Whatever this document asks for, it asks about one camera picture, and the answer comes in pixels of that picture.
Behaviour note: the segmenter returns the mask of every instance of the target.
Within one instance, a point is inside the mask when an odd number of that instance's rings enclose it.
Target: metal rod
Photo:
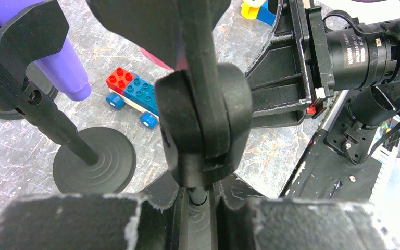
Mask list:
[[[78,135],[67,142],[66,145],[76,156],[90,166],[99,161],[99,156],[96,152]]]
[[[189,189],[189,198],[191,199],[194,205],[200,206],[202,205],[208,196],[208,190],[206,187],[193,187]]]

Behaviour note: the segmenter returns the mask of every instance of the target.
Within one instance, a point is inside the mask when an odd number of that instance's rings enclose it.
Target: lego brick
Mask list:
[[[246,1],[241,5],[242,11],[241,14],[244,18],[253,20],[257,18],[258,12],[260,11],[260,7],[252,7]]]
[[[114,70],[114,72],[110,74],[105,81],[106,84],[108,85],[108,88],[123,95],[123,90],[134,79],[134,77],[135,77],[134,74],[119,67],[116,70]]]
[[[273,25],[275,17],[276,15],[268,10],[268,1],[265,1],[258,11],[257,19],[269,25]]]
[[[134,75],[135,78],[123,90],[123,95],[158,116],[154,86]]]
[[[112,90],[112,89],[108,89],[108,90],[109,90],[110,93],[117,94],[117,92]],[[125,96],[123,96],[123,95],[119,95],[119,96],[125,101],[126,104],[128,104],[132,108],[138,110],[139,112],[142,112],[142,113],[149,112],[149,110],[147,110],[144,107],[140,106],[139,104],[133,102],[132,100],[126,98]],[[153,114],[153,115],[157,118],[157,120],[159,120],[159,116],[158,115],[156,115],[156,114]]]

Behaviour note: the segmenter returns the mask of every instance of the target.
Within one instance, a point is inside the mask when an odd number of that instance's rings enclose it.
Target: blue toy wheel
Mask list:
[[[151,113],[145,112],[140,116],[140,123],[149,129],[153,129],[157,126],[158,120]]]
[[[109,95],[105,98],[106,102],[115,109],[121,109],[125,106],[125,101],[116,93],[109,93]]]

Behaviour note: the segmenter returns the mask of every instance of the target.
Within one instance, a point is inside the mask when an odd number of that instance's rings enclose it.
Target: blue lego brick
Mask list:
[[[268,1],[265,1],[265,3],[260,7],[260,11],[258,12],[257,19],[267,23],[269,25],[273,25],[273,22],[275,21],[275,14],[272,14],[268,10]]]
[[[144,112],[140,116],[140,122],[149,129],[155,128],[158,124],[157,118],[148,112]]]
[[[149,112],[158,116],[154,86],[142,80],[138,75],[123,90],[126,98],[139,104]]]

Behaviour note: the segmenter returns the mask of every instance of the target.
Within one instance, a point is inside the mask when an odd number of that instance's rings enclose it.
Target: black cable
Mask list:
[[[371,33],[364,32],[357,24],[355,24],[355,22],[353,21],[353,18],[347,12],[337,9],[337,10],[333,10],[333,11],[329,12],[323,18],[324,30],[326,31],[326,33],[333,31],[326,25],[326,20],[329,17],[342,18],[344,21],[346,21],[351,26],[351,28],[353,29],[355,34],[360,37],[364,37],[364,36],[368,36],[368,35],[377,35],[377,34],[381,34],[383,32],[383,30],[378,30],[378,31],[371,32]]]
[[[354,165],[361,165],[363,164],[367,159],[369,159],[369,157],[373,154],[373,152],[375,152],[375,150],[377,150],[377,148],[385,142],[385,140],[387,140],[388,138],[390,138],[393,134],[395,134],[397,131],[400,130],[400,122],[389,132],[386,133],[385,135],[383,135],[373,146],[372,149],[370,150],[370,153],[364,158],[364,160],[362,161],[355,161],[351,158],[349,151],[347,149],[346,144],[349,143],[349,140],[346,140],[343,144],[343,152],[344,155],[346,156],[347,160],[349,160],[352,164]]]

